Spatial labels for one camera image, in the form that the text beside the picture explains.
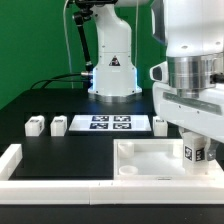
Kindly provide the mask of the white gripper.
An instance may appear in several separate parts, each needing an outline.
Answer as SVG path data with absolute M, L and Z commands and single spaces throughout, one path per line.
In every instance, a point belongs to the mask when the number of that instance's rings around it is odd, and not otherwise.
M 168 85 L 166 62 L 152 67 L 149 74 L 154 81 L 152 94 L 156 114 L 172 124 L 208 137 L 206 158 L 214 160 L 218 142 L 224 143 L 224 84 L 200 91 L 197 99 L 182 98 Z

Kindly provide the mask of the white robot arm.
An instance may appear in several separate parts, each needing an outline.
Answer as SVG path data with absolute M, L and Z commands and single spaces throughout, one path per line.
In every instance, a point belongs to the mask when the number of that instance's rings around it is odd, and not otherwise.
M 131 28 L 114 7 L 97 2 L 98 64 L 89 95 L 104 102 L 140 94 L 130 59 Z M 224 0 L 154 0 L 152 34 L 166 60 L 150 69 L 154 109 L 160 118 L 210 139 L 207 157 L 224 143 Z

